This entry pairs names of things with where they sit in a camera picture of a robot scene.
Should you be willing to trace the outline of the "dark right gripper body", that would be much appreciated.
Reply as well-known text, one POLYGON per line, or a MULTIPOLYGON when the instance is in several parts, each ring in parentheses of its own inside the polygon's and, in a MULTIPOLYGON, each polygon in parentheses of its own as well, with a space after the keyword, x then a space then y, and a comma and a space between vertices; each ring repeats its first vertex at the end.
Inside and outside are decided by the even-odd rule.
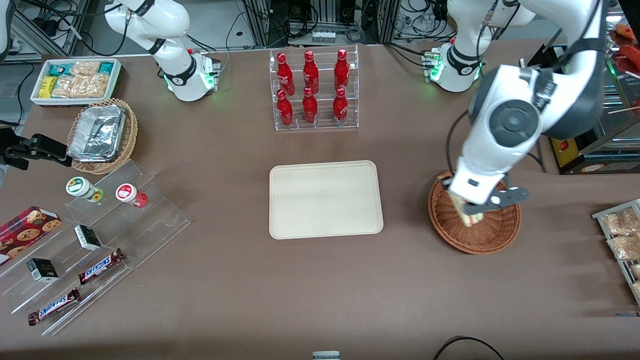
POLYGON ((0 164, 19 170, 27 171, 29 161, 25 155, 29 155, 28 140, 18 136, 10 127, 0 129, 0 164))

